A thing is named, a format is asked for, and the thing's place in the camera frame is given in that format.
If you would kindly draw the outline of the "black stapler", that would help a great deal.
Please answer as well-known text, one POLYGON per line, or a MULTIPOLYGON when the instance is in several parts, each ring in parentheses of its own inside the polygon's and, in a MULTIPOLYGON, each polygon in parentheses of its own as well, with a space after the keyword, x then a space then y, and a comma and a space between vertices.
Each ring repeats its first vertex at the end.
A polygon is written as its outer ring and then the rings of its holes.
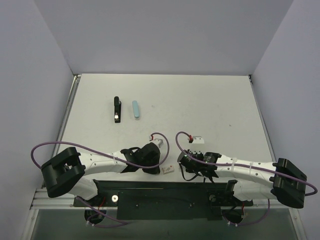
POLYGON ((121 122, 121 113, 122 113, 122 102, 118 96, 114 97, 114 122, 116 124, 121 122))

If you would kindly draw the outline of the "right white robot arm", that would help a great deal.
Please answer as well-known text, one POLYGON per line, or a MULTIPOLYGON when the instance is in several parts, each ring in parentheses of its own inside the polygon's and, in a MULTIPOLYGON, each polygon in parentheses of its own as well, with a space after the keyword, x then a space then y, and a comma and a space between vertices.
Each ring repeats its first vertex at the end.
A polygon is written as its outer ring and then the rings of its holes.
POLYGON ((215 152, 181 152, 177 162, 188 173, 210 180, 230 178, 233 186, 223 192, 224 201, 230 205, 238 201, 276 199, 290 208, 304 207, 307 176, 288 159, 252 162, 215 152))

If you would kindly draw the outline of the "blue and white stapler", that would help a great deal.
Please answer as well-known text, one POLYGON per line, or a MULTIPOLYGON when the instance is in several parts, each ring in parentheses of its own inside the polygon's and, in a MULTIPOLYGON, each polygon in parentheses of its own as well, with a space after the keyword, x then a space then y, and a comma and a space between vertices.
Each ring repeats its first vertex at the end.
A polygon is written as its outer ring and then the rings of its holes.
POLYGON ((139 104, 136 100, 132 101, 132 110, 133 110, 133 116, 135 120, 140 119, 140 109, 139 109, 139 104))

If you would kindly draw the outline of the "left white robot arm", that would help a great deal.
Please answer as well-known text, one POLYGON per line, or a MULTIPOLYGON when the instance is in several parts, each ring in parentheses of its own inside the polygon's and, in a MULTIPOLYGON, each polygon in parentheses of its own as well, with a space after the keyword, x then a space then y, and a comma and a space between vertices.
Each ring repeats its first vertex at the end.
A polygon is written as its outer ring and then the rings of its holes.
POLYGON ((154 139, 142 148, 132 147, 110 153, 111 157, 78 152, 68 147, 41 166, 44 185, 50 198, 72 194, 97 206, 103 200, 98 182, 86 176, 99 173, 160 173, 160 148, 163 140, 154 139))

